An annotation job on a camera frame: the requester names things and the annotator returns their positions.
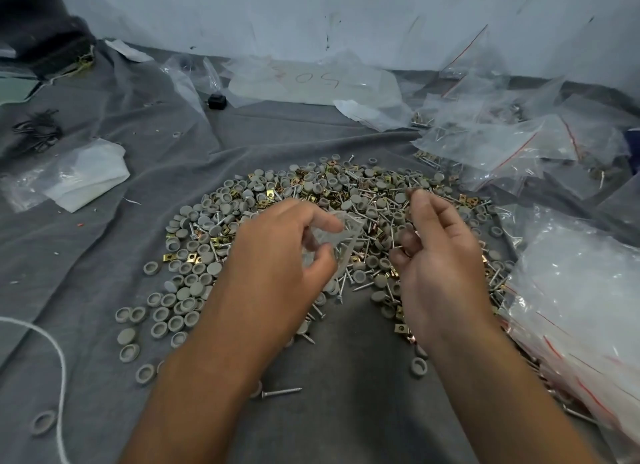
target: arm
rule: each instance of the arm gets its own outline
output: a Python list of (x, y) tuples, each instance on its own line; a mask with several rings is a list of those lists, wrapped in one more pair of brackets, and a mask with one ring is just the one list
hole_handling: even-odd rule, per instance
[(478, 460), (486, 464), (596, 464), (491, 312), (482, 252), (444, 199), (411, 193), (417, 234), (390, 254), (404, 314), (432, 359)]
[[(309, 225), (342, 230), (338, 218), (297, 199), (241, 225), (200, 322), (163, 365), (120, 464), (225, 461), (244, 403), (337, 268)], [(306, 269), (302, 245), (316, 251)]]

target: white cord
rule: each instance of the white cord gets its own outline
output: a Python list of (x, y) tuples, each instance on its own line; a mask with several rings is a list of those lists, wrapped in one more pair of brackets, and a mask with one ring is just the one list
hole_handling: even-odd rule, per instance
[(67, 391), (67, 363), (65, 361), (65, 354), (62, 352), (62, 348), (58, 344), (58, 342), (53, 339), (47, 331), (38, 326), (34, 326), (31, 323), (27, 323), (26, 321), (21, 321), (20, 319), (14, 319), (13, 317), (2, 317), (0, 316), (0, 323), (10, 323), (17, 324), (18, 326), (23, 326), (30, 330), (34, 330), (37, 333), (42, 334), (45, 338), (51, 342), (56, 351), (58, 352), (58, 357), (60, 358), (60, 368), (62, 370), (62, 382), (60, 384), (60, 401), (58, 402), (58, 419), (56, 421), (56, 444), (58, 446), (58, 455), (60, 456), (60, 462), (62, 464), (71, 464), (69, 459), (67, 458), (67, 453), (65, 452), (65, 443), (62, 441), (62, 409), (65, 405), (65, 392)]

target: pile of hardware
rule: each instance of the pile of hardware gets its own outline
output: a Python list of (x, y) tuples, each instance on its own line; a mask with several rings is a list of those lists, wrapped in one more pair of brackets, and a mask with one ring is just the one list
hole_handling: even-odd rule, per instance
[[(419, 152), (416, 157), (433, 171), (433, 175), (428, 176), (419, 170), (384, 169), (377, 165), (375, 158), (370, 158), (367, 165), (351, 163), (353, 157), (340, 162), (340, 156), (335, 154), (332, 158), (320, 158), (319, 163), (290, 165), (288, 171), (258, 168), (247, 177), (228, 179), (215, 192), (204, 194), (195, 205), (183, 206), (166, 226), (167, 253), (163, 262), (172, 276), (164, 282), (164, 290), (149, 295), (147, 306), (120, 308), (116, 320), (137, 325), (152, 312), (152, 337), (162, 339), (171, 333), (170, 345), (180, 346), (188, 336), (185, 330), (198, 322), (239, 225), (287, 197), (306, 199), (323, 209), (341, 211), (346, 220), (345, 232), (351, 235), (335, 244), (338, 273), (324, 287), (296, 334), (315, 344), (310, 327), (318, 319), (324, 319), (320, 307), (326, 304), (327, 296), (335, 296), (342, 303), (345, 290), (356, 292), (372, 287), (371, 300), (379, 306), (383, 317), (393, 321), (394, 332), (415, 345), (416, 357), (410, 364), (412, 374), (418, 378), (423, 376), (428, 369), (427, 354), (415, 344), (415, 337), (404, 323), (400, 281), (388, 259), (389, 250), (399, 245), (401, 230), (413, 228), (405, 216), (406, 189), (425, 188), (456, 206), (482, 246), (486, 279), (495, 306), (504, 300), (503, 283), (514, 264), (508, 260), (503, 263), (500, 251), (490, 250), (487, 243), (480, 240), (483, 225), (489, 227), (489, 234), (494, 237), (501, 237), (503, 232), (493, 224), (496, 211), (489, 198), (454, 194), (455, 190), (463, 189), (458, 185), (455, 165), (449, 167), (444, 161)], [(148, 262), (143, 270), (153, 275), (160, 268), (158, 262)], [(135, 328), (127, 328), (118, 336), (118, 343), (123, 346), (120, 359), (125, 363), (135, 360), (140, 353), (140, 346), (134, 342), (136, 333)], [(143, 365), (136, 373), (136, 380), (148, 383), (160, 365)], [(270, 394), (283, 393), (263, 392), (259, 384), (252, 396)]]

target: gray cloth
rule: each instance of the gray cloth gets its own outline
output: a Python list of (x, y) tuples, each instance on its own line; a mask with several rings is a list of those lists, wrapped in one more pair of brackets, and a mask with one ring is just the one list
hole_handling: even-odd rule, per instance
[[(12, 124), (52, 106), (67, 136), (43, 156), (16, 163), (13, 173), (92, 136), (123, 145), (131, 171), (125, 183), (73, 214), (51, 201), (14, 214), (0, 200), (0, 314), (35, 322), (60, 342), (69, 370), (64, 439), (76, 463), (116, 461), (149, 392), (136, 384), (135, 371), (170, 352), (168, 339), (150, 338), (147, 321), (140, 356), (121, 363), (116, 335), (124, 325), (114, 314), (145, 305), (169, 278), (166, 267), (148, 277), (142, 266), (161, 260), (163, 228), (182, 205), (234, 174), (333, 153), (355, 154), (355, 161), (375, 156), (389, 168), (424, 167), (411, 157), (415, 132), (372, 133), (330, 107), (264, 102), (208, 113), (210, 126), (157, 64), (130, 63), (103, 47), (86, 75), (61, 79), (27, 104), (0, 108), (0, 151), (11, 141)], [(553, 196), (565, 206), (561, 194)], [(329, 302), (325, 320), (313, 324), (315, 346), (300, 340), (278, 356), (262, 379), (265, 389), (304, 390), (249, 402), (230, 462), (476, 462), (436, 372), (410, 377), (413, 348), (368, 297), (346, 289), (344, 305)], [(2, 462), (58, 462), (54, 432), (38, 439), (28, 432), (37, 413), (58, 404), (54, 349), (40, 335), (0, 324), (0, 362)]]

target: white wall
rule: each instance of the white wall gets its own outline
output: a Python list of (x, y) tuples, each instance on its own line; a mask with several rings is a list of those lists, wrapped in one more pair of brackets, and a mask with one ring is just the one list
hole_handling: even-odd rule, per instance
[(514, 74), (640, 97), (640, 0), (64, 0), (98, 37), (203, 55), (438, 69), (489, 23)]

